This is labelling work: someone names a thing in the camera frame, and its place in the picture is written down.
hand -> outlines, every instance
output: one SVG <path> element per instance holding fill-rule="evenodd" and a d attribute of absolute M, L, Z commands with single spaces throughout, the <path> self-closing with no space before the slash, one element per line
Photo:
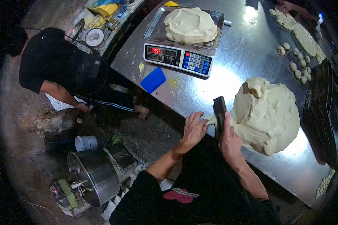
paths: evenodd
<path fill-rule="evenodd" d="M 90 110 L 93 109 L 93 106 L 88 107 L 85 105 L 83 102 L 80 102 L 77 107 L 78 110 L 83 111 L 83 112 L 89 112 Z"/>
<path fill-rule="evenodd" d="M 241 156 L 240 148 L 242 141 L 235 133 L 234 127 L 230 125 L 230 113 L 225 113 L 224 132 L 220 140 L 220 150 L 224 158 L 228 161 L 235 160 Z"/>
<path fill-rule="evenodd" d="M 293 3 L 283 1 L 283 0 L 278 0 L 277 9 L 283 12 L 284 14 L 288 14 L 289 11 L 294 9 L 294 7 L 295 5 Z"/>
<path fill-rule="evenodd" d="M 203 139 L 209 127 L 209 125 L 205 124 L 208 122 L 207 119 L 199 121 L 203 114 L 204 112 L 192 113 L 185 118 L 184 136 L 179 141 L 177 153 L 186 153 Z"/>

dough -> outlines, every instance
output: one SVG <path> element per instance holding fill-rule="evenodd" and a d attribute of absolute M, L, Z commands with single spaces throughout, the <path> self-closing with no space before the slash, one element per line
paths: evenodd
<path fill-rule="evenodd" d="M 290 49 L 290 45 L 289 45 L 288 43 L 284 42 L 284 43 L 283 43 L 283 48 L 284 48 L 285 50 L 289 50 L 289 49 Z"/>
<path fill-rule="evenodd" d="M 269 9 L 269 13 L 273 16 L 278 16 L 278 13 L 274 9 Z"/>
<path fill-rule="evenodd" d="M 293 72 L 297 70 L 297 65 L 295 63 L 290 63 L 289 67 Z"/>
<path fill-rule="evenodd" d="M 269 9 L 269 13 L 277 16 L 277 23 L 279 25 L 282 25 L 284 29 L 287 29 L 289 31 L 292 31 L 294 27 L 296 26 L 297 22 L 294 20 L 294 18 L 290 14 L 284 14 L 283 12 L 279 11 L 277 8 Z"/>
<path fill-rule="evenodd" d="M 294 48 L 294 50 L 293 50 L 293 54 L 294 54 L 294 55 L 298 55 L 298 54 L 299 54 L 299 50 L 298 50 L 298 48 L 296 48 L 296 47 Z"/>
<path fill-rule="evenodd" d="M 297 58 L 298 58 L 298 60 L 300 61 L 300 60 L 303 59 L 303 55 L 302 55 L 301 53 L 299 53 L 299 54 L 297 55 Z"/>
<path fill-rule="evenodd" d="M 304 85 L 307 83 L 307 77 L 306 76 L 302 76 L 301 77 L 301 83 Z"/>
<path fill-rule="evenodd" d="M 319 47 L 319 45 L 315 42 L 313 37 L 310 35 L 310 33 L 307 31 L 305 27 L 303 27 L 301 24 L 297 23 L 295 19 L 287 14 L 285 15 L 283 12 L 280 12 L 277 8 L 270 9 L 269 12 L 277 16 L 277 23 L 282 25 L 284 29 L 293 31 L 294 36 L 296 37 L 299 44 L 302 46 L 304 51 L 308 53 L 311 57 L 318 56 L 321 60 L 324 60 L 326 58 L 324 52 Z"/>
<path fill-rule="evenodd" d="M 210 15 L 199 7 L 176 9 L 166 16 L 164 24 L 167 38 L 180 43 L 210 42 L 218 34 Z"/>
<path fill-rule="evenodd" d="M 303 76 L 307 78 L 307 81 L 312 80 L 312 76 L 306 70 L 303 70 Z"/>
<path fill-rule="evenodd" d="M 294 75 L 296 76 L 297 79 L 300 79 L 302 77 L 302 74 L 301 74 L 300 70 L 294 71 Z"/>
<path fill-rule="evenodd" d="M 297 136 L 300 119 L 296 99 L 284 84 L 248 78 L 235 95 L 231 125 L 243 145 L 272 155 Z"/>
<path fill-rule="evenodd" d="M 309 67 L 306 67 L 304 69 L 307 71 L 308 74 L 310 74 L 312 72 Z"/>
<path fill-rule="evenodd" d="M 277 47 L 277 52 L 279 53 L 280 56 L 284 56 L 284 48 L 282 46 Z"/>
<path fill-rule="evenodd" d="M 208 120 L 208 122 L 206 123 L 206 125 L 212 125 L 212 124 L 214 124 L 215 128 L 218 127 L 218 121 L 217 121 L 217 118 L 215 117 L 215 115 L 206 114 L 204 116 L 204 119 Z"/>
<path fill-rule="evenodd" d="M 322 60 L 320 59 L 319 56 L 316 56 L 316 60 L 317 60 L 318 65 L 322 63 Z"/>
<path fill-rule="evenodd" d="M 306 75 L 307 81 L 312 81 L 312 75 L 308 74 Z"/>
<path fill-rule="evenodd" d="M 327 190 L 327 187 L 330 183 L 330 180 L 332 179 L 334 173 L 336 171 L 332 169 L 330 173 L 322 178 L 322 182 L 320 183 L 319 187 L 316 190 L 315 198 L 318 198 L 319 196 L 323 195 L 325 191 Z"/>
<path fill-rule="evenodd" d="M 306 66 L 305 61 L 302 59 L 299 61 L 300 65 L 304 68 Z"/>
<path fill-rule="evenodd" d="M 310 63 L 310 58 L 309 58 L 309 56 L 304 56 L 304 60 L 305 60 L 305 62 L 306 62 L 307 64 Z"/>
<path fill-rule="evenodd" d="M 306 70 L 303 70 L 303 76 L 307 76 L 308 75 L 308 72 Z"/>

red light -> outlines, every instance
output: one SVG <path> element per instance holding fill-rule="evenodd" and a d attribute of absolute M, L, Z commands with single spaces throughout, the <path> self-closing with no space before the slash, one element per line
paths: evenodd
<path fill-rule="evenodd" d="M 155 54 L 161 54 L 161 49 L 152 48 L 151 51 Z"/>

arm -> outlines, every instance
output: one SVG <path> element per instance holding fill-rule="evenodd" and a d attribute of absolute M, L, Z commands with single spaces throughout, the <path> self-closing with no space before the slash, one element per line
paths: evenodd
<path fill-rule="evenodd" d="M 291 2 L 283 1 L 283 0 L 278 0 L 279 4 L 277 5 L 277 9 L 285 14 L 289 13 L 289 11 L 294 10 L 297 11 L 299 14 L 301 14 L 304 17 L 307 17 L 309 19 L 318 21 L 318 17 L 311 15 L 311 13 L 308 12 L 303 7 L 300 7 L 298 5 L 295 5 Z"/>
<path fill-rule="evenodd" d="M 74 106 L 78 110 L 88 112 L 92 109 L 84 103 L 79 103 L 64 87 L 57 83 L 45 80 L 41 85 L 40 91 L 51 95 L 59 101 Z"/>
<path fill-rule="evenodd" d="M 220 141 L 220 149 L 224 159 L 238 174 L 240 184 L 251 193 L 255 199 L 260 201 L 267 200 L 269 198 L 265 187 L 240 152 L 241 145 L 241 139 L 235 133 L 234 127 L 230 126 L 230 113 L 227 112 L 224 121 L 224 132 Z"/>
<path fill-rule="evenodd" d="M 171 173 L 171 170 L 178 163 L 178 160 L 204 137 L 208 130 L 208 125 L 205 125 L 208 120 L 203 119 L 199 121 L 199 118 L 203 114 L 204 112 L 197 112 L 187 117 L 185 119 L 183 138 L 172 150 L 163 155 L 146 170 L 154 176 L 159 183 Z"/>

white bucket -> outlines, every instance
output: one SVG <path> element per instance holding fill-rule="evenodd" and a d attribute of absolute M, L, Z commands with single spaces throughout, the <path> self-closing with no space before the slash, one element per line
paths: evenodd
<path fill-rule="evenodd" d="M 95 136 L 77 136 L 75 138 L 75 148 L 77 151 L 84 151 L 98 147 Z"/>

